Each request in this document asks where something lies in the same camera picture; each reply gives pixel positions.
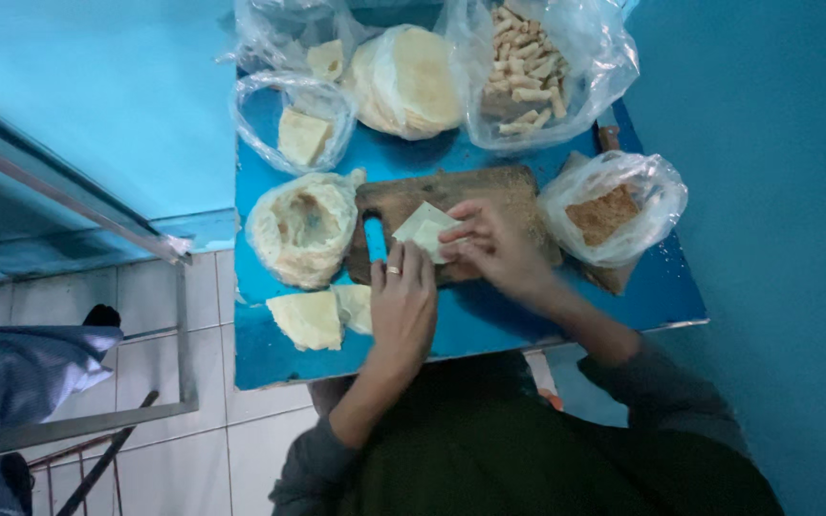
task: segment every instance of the knife handle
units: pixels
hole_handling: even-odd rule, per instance
[[[602,152],[620,150],[620,140],[617,139],[619,133],[620,128],[617,126],[598,126],[598,143]]]

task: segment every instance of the plastic bag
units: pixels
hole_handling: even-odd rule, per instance
[[[494,58],[489,9],[496,5],[501,2],[448,0],[436,28],[453,43],[452,69],[466,109],[467,132],[477,147],[520,151],[568,141],[589,130],[639,76],[636,44],[624,30],[614,0],[508,0],[506,6],[515,14],[541,22],[541,29],[568,61],[570,71],[561,88],[566,103],[564,118],[551,118],[544,129],[530,134],[501,135],[500,123],[541,107],[512,101],[484,109],[483,89]]]
[[[327,287],[349,250],[364,181],[361,168],[310,173],[261,195],[244,228],[260,263],[286,285]]]
[[[406,39],[407,49],[397,47],[398,39]],[[408,40],[417,39],[419,44],[410,44]],[[398,25],[384,31],[384,34],[362,44],[350,61],[347,72],[343,75],[343,88],[351,92],[359,105],[359,120],[366,126],[394,134],[405,140],[424,140],[432,138],[443,130],[453,129],[461,124],[462,110],[457,102],[453,86],[453,75],[448,68],[446,58],[436,61],[424,59],[426,47],[433,52],[431,56],[442,53],[447,55],[450,46],[442,41],[441,36],[415,25]],[[421,63],[430,64],[431,75],[424,80],[418,75],[418,87],[408,88],[408,95],[419,94],[430,100],[428,106],[410,106],[401,96],[400,70],[396,65],[396,50],[410,51]],[[416,69],[407,72],[407,83]]]
[[[248,73],[268,66],[311,75],[307,50],[342,41],[344,67],[371,31],[342,0],[236,0],[239,65]]]
[[[253,93],[269,87],[280,90],[284,108],[293,106],[306,115],[328,120],[333,125],[332,135],[324,144],[324,150],[311,165],[304,166],[285,158],[275,146],[264,143],[245,119],[244,104]],[[350,96],[333,83],[290,72],[259,72],[235,83],[231,116],[241,138],[273,168],[292,175],[302,175],[327,172],[337,166],[355,129],[356,105]]]
[[[568,205],[597,199],[625,184],[640,212],[595,247],[566,215]],[[547,229],[560,247],[586,264],[615,268],[633,262],[664,240],[687,205],[687,187],[667,160],[653,154],[611,150],[572,170],[564,170],[538,195]]]

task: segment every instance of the black shoe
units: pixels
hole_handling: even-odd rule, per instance
[[[107,305],[97,305],[88,312],[83,326],[113,326],[120,327],[120,313]]]

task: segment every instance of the wooden cutting board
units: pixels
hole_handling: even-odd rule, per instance
[[[372,283],[364,229],[367,218],[381,219],[384,242],[390,249],[394,244],[391,235],[423,201],[447,211],[469,198],[496,201],[503,216],[528,235],[528,239],[551,265],[563,262],[560,248],[543,225],[537,208],[537,183],[529,167],[502,166],[467,172],[444,172],[439,169],[431,175],[359,186],[355,198],[359,217],[352,234],[350,252],[346,257],[346,268],[352,281],[362,285]],[[464,264],[436,265],[436,283],[439,285],[476,277],[480,277],[480,274],[473,267]]]

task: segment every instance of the stack of flatbread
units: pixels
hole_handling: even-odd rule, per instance
[[[450,51],[442,36],[412,25],[387,29],[361,45],[343,80],[359,104],[359,121],[406,140],[458,127],[463,111]]]

